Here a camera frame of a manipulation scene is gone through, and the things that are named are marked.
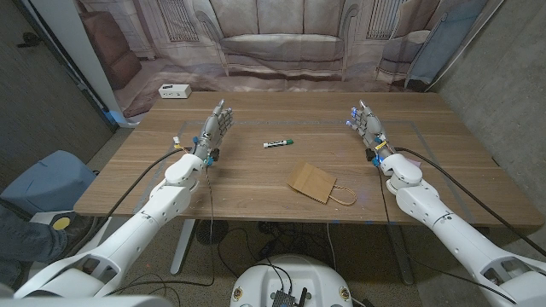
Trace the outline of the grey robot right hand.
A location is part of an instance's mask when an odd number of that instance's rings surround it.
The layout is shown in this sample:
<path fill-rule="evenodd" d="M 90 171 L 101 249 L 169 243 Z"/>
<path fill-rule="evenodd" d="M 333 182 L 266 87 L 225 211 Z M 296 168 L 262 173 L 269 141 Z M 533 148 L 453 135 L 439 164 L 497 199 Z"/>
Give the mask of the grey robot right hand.
<path fill-rule="evenodd" d="M 359 101 L 358 107 L 351 109 L 351 119 L 346 121 L 346 125 L 362 138 L 366 160 L 374 166 L 380 166 L 385 158 L 395 154 L 379 118 L 363 100 Z"/>

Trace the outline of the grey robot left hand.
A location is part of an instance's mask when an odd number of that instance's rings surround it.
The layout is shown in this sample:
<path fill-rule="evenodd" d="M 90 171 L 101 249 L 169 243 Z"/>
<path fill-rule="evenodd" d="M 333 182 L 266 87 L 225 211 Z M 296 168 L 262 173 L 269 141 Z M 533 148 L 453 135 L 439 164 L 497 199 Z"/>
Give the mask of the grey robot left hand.
<path fill-rule="evenodd" d="M 192 154 L 202 160 L 207 160 L 211 151 L 219 149 L 223 137 L 233 125 L 233 111 L 230 107 L 224 107 L 224 99 L 212 110 L 212 114 L 206 119 Z"/>

